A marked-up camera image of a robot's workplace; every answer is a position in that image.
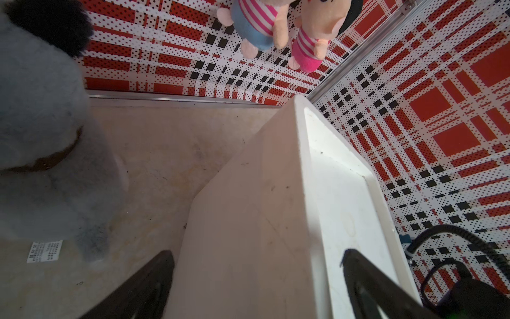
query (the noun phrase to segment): blue pants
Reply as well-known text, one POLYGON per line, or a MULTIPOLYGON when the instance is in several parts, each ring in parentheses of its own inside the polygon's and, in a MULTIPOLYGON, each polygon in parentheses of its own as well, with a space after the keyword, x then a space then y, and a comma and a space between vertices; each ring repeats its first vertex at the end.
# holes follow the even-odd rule
POLYGON ((264 51, 273 47, 273 38, 267 37, 257 31, 246 19, 239 6, 239 0, 234 0, 231 8, 231 16, 234 21, 234 28, 241 38, 247 39, 251 44, 264 51))

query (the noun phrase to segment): care label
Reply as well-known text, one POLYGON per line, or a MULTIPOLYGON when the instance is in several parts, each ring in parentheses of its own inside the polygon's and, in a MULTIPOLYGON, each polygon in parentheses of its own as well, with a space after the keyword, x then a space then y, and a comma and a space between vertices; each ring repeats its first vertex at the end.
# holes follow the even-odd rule
POLYGON ((59 259, 62 241, 33 242, 27 263, 41 261, 55 261, 59 259))

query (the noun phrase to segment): plush toy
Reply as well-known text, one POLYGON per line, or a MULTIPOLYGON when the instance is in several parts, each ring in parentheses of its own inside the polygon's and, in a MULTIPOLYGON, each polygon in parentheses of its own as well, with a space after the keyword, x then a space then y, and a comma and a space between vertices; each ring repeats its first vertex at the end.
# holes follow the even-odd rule
POLYGON ((127 175, 92 118, 73 57, 93 34, 78 0, 0 4, 0 235, 108 251, 127 175))
POLYGON ((359 16, 363 0, 305 0, 301 16, 294 24, 300 28, 291 46, 289 68, 315 71, 326 57, 331 40, 344 32, 359 16))
POLYGON ((224 26, 234 25, 243 39, 241 52, 253 59, 259 50, 274 46, 282 49, 289 42, 287 13, 292 0, 234 0, 232 8, 220 8, 216 12, 224 26))

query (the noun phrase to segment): fluffy gray fur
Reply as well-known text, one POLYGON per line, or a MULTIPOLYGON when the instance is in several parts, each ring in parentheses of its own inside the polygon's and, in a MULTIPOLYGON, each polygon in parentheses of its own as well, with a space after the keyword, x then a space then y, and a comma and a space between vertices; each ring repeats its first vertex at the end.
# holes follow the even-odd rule
POLYGON ((119 165, 92 118, 78 65, 0 12, 0 235, 75 239, 86 260, 107 251, 107 224, 125 197, 119 165), (47 170, 14 173, 72 144, 47 170))

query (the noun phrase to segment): black fur tuft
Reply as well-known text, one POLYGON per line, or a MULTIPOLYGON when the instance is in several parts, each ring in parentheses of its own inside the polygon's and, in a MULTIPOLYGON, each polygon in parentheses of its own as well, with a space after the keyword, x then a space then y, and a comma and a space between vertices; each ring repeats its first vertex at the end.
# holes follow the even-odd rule
POLYGON ((71 57, 82 55, 94 33, 78 0, 14 0, 5 6, 5 12, 15 25, 71 57))
POLYGON ((338 30, 338 35, 341 35, 348 27, 356 20, 356 18, 360 15, 361 9, 363 8, 363 0, 352 0, 351 7, 347 12, 347 16, 345 17, 344 24, 338 30))

